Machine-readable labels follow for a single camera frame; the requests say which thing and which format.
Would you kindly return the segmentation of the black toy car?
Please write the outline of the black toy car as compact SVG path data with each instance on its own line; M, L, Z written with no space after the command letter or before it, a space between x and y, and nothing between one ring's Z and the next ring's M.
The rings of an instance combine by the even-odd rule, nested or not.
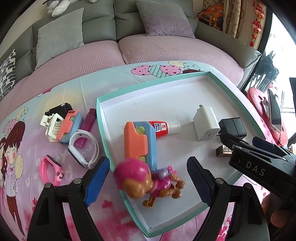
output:
M69 104L68 102L64 102L58 106L55 106L54 108L48 109L45 112L46 116L51 116L53 114L59 114L59 116L61 116L62 118L65 118L67 116L67 113L73 110L71 104Z

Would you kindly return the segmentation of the patterned beige curtain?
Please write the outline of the patterned beige curtain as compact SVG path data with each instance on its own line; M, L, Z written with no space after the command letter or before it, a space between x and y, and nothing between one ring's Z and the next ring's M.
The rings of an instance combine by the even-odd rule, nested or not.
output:
M247 0L224 1L223 27L224 33L239 39L246 20Z

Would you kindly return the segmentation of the purple lighter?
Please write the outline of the purple lighter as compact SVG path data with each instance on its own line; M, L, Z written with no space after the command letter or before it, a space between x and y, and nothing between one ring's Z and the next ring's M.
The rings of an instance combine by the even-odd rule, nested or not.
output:
M96 120L96 109L90 108L88 111L88 114L86 115L86 118L82 122L80 129L90 132L95 120ZM83 148L87 141L88 141L87 138L79 138L75 141L74 146L76 148Z

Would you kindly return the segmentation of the orange bag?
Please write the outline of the orange bag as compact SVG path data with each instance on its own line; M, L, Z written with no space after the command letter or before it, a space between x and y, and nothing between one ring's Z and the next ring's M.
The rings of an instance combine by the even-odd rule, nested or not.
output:
M224 6L213 4L197 13L197 20L217 30L223 30Z

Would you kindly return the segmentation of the white smart watch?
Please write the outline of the white smart watch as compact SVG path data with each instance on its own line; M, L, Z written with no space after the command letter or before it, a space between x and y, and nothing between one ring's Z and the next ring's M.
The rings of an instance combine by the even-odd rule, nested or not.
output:
M90 160L86 160L85 148L91 147L93 155ZM68 152L75 159L75 161L87 169L92 169L99 158L99 144L92 133L85 130L77 130L70 138L67 147Z

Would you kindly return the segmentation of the cartoon print pink blanket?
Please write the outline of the cartoon print pink blanket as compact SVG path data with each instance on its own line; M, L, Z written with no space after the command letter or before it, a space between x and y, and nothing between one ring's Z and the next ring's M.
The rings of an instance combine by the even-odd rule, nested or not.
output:
M130 146L152 170L170 167L185 181L178 199L158 198L153 208L119 191L112 172L94 184L86 202L105 240L192 240L206 215L186 170L195 156L216 176L243 184L246 178L216 156L218 136L200 141L205 120L194 116L211 107L217 120L240 117L245 140L260 136L273 143L272 132L254 106L214 67L194 61L162 61L112 67L43 91L47 66L20 81L2 101L1 110L18 97L25 101L1 112L1 216L19 240L45 183L68 185L109 158L110 169L125 159L126 128Z

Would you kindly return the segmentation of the white hair claw clip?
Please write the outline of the white hair claw clip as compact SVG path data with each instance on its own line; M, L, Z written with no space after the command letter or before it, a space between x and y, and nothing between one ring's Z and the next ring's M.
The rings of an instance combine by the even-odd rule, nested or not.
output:
M52 114L50 116L43 115L40 125L46 128L45 135L48 140L52 143L58 142L57 137L60 132L64 118L58 113Z

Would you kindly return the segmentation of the red glue bottle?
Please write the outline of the red glue bottle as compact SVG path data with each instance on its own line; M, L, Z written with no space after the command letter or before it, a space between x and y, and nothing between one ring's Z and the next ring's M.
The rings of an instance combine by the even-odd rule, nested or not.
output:
M181 130L181 124L178 121L149 121L156 131L156 138L178 133Z

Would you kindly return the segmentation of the purple grey cushion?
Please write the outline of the purple grey cushion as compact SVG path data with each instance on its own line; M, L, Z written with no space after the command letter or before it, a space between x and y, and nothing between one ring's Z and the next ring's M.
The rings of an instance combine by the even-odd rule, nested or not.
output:
M135 1L146 36L178 36L195 38L182 8L177 4Z

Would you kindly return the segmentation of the teal shallow cardboard tray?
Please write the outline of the teal shallow cardboard tray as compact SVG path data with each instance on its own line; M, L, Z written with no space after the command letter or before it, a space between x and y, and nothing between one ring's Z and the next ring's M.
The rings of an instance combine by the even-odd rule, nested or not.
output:
M157 166L172 166L185 181L179 199L157 199L153 208L142 200L121 197L133 221L146 237L156 237L193 219L206 209L187 172L191 156L215 177L234 184L241 173L230 167L226 158L216 157L219 137L198 141L193 123L199 106L213 109L217 120L241 118L246 129L245 140L263 137L261 118L245 95L226 77L209 71L159 78L129 86L96 101L98 128L110 167L124 159L123 128L128 121L178 121L181 130L157 139Z

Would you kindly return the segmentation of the grey sofa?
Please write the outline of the grey sofa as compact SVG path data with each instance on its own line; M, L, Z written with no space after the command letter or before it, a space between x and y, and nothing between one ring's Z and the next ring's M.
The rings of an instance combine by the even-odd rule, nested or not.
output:
M38 30L53 20L46 16L28 27L1 58L16 52L16 85L1 100L1 119L31 98L63 82L115 66L142 62L187 60L208 64L238 84L260 52L193 17L192 1L176 1L194 38L153 36L145 28L134 1L78 1L68 11L83 9L84 45L36 66Z

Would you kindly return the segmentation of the grey husky plush toy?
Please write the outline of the grey husky plush toy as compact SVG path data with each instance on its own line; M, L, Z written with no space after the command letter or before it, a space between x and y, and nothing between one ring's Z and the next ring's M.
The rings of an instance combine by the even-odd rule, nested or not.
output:
M63 13L69 13L71 11L89 6L90 4L96 3L97 0L89 0L86 3L78 3L76 0L60 0L60 1L44 1L42 5L45 5L47 14L53 18L63 15Z

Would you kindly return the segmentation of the gold black patterned lighter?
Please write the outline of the gold black patterned lighter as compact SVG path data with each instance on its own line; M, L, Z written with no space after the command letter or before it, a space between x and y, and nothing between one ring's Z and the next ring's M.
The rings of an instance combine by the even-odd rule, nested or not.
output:
M216 149L217 157L230 157L232 155L232 150L225 145L221 145Z

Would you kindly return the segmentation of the blue orange toy block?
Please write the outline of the blue orange toy block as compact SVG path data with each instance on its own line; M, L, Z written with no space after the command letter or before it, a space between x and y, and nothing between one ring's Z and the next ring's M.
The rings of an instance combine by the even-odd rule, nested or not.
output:
M125 158L144 161L153 172L158 168L156 130L147 121L128 121L124 127Z
M70 110L65 117L57 140L62 145L68 145L70 138L80 128L83 116L78 110Z

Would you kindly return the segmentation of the light grey cushion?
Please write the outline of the light grey cushion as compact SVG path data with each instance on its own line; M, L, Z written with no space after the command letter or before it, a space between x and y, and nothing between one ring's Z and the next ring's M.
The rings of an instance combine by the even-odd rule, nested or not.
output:
M83 12L84 8L77 9L39 28L36 68L63 53L84 46Z

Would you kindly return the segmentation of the pink smart watch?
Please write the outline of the pink smart watch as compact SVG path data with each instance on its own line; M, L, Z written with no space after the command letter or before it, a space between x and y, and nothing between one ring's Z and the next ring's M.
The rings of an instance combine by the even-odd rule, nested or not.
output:
M55 187L62 184L65 176L61 164L50 155L41 158L39 173L44 184L52 183Z

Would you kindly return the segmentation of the phone on white stand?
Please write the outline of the phone on white stand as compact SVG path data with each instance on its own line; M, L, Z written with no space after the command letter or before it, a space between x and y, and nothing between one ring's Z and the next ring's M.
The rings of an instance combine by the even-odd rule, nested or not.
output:
M267 89L267 98L262 101L268 124L274 133L282 132L281 112L278 105L278 96Z

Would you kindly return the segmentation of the red hanging ornament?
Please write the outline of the red hanging ornament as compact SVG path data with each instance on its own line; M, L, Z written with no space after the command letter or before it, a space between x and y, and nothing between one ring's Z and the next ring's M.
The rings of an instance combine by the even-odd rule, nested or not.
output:
M253 1L253 7L254 7L254 14L256 15L256 18L251 22L251 29L253 33L252 33L252 36L251 36L252 39L249 45L252 48L254 48L257 38L261 33L261 31L263 30L262 21L265 18L265 12L263 10L264 4L260 0Z

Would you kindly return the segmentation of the black power adapter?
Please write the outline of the black power adapter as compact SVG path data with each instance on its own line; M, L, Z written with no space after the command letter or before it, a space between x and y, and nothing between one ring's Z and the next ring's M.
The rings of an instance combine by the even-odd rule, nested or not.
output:
M240 117L225 118L219 121L220 131L219 134L229 133L241 140L247 136L246 129Z

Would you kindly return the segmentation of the pink brown puppy figure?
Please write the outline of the pink brown puppy figure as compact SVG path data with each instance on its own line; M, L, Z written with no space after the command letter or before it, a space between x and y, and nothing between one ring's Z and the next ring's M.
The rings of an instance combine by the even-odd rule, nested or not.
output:
M185 187L172 166L152 171L149 166L138 159L126 159L113 172L119 190L123 190L132 199L140 199L149 195L142 202L147 208L152 208L156 199L181 197L181 189Z

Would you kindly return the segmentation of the white power adapter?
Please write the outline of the white power adapter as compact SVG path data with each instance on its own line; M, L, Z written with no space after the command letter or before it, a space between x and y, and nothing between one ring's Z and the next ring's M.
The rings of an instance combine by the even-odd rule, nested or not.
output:
M198 141L207 141L212 139L220 131L217 118L210 106L200 105L193 117Z

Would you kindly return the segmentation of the black white patterned cushion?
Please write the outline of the black white patterned cushion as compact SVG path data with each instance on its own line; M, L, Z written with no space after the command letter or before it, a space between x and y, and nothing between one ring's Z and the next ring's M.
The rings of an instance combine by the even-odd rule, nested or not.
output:
M16 49L13 49L11 54L1 65L1 100L15 87L16 84Z

